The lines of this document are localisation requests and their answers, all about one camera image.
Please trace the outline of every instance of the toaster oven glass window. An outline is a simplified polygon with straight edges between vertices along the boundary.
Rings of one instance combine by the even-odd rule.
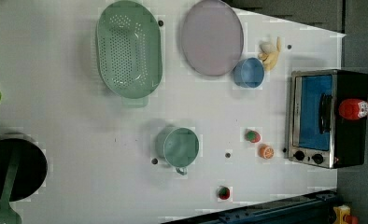
[[[330,103],[331,106],[333,77],[328,75],[301,79],[299,147],[328,151],[330,132],[326,123],[330,119],[331,109],[328,111],[326,104]]]

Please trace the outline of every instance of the toaster oven knob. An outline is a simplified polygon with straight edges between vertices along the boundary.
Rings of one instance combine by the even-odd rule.
[[[319,165],[319,164],[322,164],[324,159],[323,159],[323,156],[320,155],[320,154],[316,154],[312,157],[312,160],[315,162],[315,164]]]
[[[297,159],[298,161],[302,161],[305,158],[305,154],[302,151],[297,151],[294,154],[295,159]]]

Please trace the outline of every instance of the white table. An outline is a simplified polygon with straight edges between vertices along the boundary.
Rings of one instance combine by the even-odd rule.
[[[0,134],[31,135],[50,168],[38,194],[12,204],[23,223],[159,223],[336,188],[335,170],[288,161],[281,149],[291,71],[339,68],[342,36],[235,10],[244,59],[268,36],[283,44],[262,85],[242,89],[229,75],[197,74],[180,53],[179,26],[196,2],[141,1],[165,23],[163,82],[147,107],[129,109],[96,67],[95,25],[112,1],[0,1]],[[186,176],[150,162],[152,139],[166,124],[201,138]],[[246,128],[276,150],[271,160],[244,141]],[[229,202],[218,202],[219,185],[232,187]]]

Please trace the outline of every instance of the light blue mug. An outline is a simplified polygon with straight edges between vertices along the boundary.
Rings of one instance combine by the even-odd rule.
[[[187,166],[198,155],[199,140],[190,129],[167,127],[158,134],[155,148],[160,157],[176,167],[179,174],[186,175]]]

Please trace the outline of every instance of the gray floor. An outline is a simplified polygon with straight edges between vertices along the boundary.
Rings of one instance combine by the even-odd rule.
[[[282,19],[308,23],[347,34],[344,39],[343,66],[346,70],[368,74],[368,0],[225,0],[240,7]],[[345,22],[342,23],[345,2]],[[368,120],[365,164],[338,170],[338,193],[343,195],[352,214],[368,224]]]
[[[368,73],[368,0],[347,0],[346,34],[343,66]],[[368,223],[368,120],[365,163],[338,170],[337,191],[361,223]]]

